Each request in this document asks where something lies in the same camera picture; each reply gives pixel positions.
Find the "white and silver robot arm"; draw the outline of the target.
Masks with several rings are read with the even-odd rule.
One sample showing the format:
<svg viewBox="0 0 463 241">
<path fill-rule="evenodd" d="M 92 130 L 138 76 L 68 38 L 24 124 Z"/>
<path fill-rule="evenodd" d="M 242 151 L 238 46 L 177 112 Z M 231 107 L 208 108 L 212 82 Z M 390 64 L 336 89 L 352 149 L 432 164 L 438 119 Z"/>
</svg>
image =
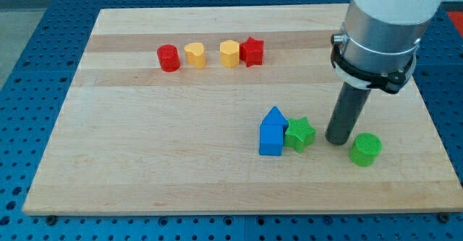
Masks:
<svg viewBox="0 0 463 241">
<path fill-rule="evenodd" d="M 351 0 L 331 37 L 336 74 L 359 90 L 399 92 L 416 67 L 420 41 L 442 0 Z"/>
</svg>

